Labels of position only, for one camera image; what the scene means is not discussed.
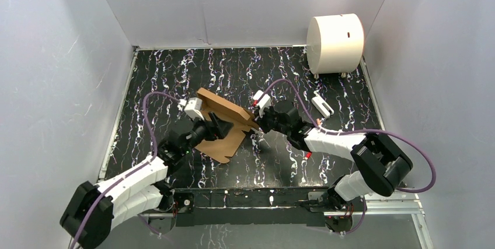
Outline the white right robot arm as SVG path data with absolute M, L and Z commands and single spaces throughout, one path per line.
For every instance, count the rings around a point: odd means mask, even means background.
M 255 123 L 263 132 L 284 134 L 296 149 L 328 153 L 354 162 L 356 171 L 340 177 L 327 191 L 330 206 L 345 210 L 353 199 L 376 193 L 391 196 L 413 168 L 412 161 L 381 132 L 344 134 L 306 122 L 288 100 L 256 100 Z

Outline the brown cardboard box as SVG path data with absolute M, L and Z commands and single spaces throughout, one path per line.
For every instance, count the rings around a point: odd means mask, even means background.
M 259 125 L 254 122 L 253 113 L 205 88 L 198 89 L 197 97 L 203 102 L 200 112 L 206 120 L 211 119 L 209 113 L 214 113 L 218 118 L 219 131 L 224 138 L 203 140 L 196 149 L 219 163 L 229 163 L 246 134 L 251 129 L 259 129 Z

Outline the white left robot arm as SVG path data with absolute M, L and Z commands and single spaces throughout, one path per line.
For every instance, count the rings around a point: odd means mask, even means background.
M 181 120 L 157 142 L 141 163 L 109 180 L 85 181 L 74 192 L 61 216 L 61 227 L 72 237 L 70 248 L 96 248 L 126 220 L 149 210 L 176 209 L 173 188 L 166 182 L 181 160 L 204 141 L 224 139 L 233 123 L 209 112 L 207 119 Z

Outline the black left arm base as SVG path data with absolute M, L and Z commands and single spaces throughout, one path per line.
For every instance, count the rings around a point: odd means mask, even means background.
M 167 192 L 158 200 L 157 206 L 139 213 L 137 217 L 147 227 L 150 236 L 158 239 L 177 227 L 179 216 L 193 213 L 194 195 L 189 192 Z

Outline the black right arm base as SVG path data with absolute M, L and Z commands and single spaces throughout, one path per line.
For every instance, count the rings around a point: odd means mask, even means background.
M 341 236 L 356 231 L 368 210 L 364 197 L 344 201 L 336 193 L 329 191 L 311 191 L 308 199 L 301 205 L 310 212 L 321 212 L 329 231 Z

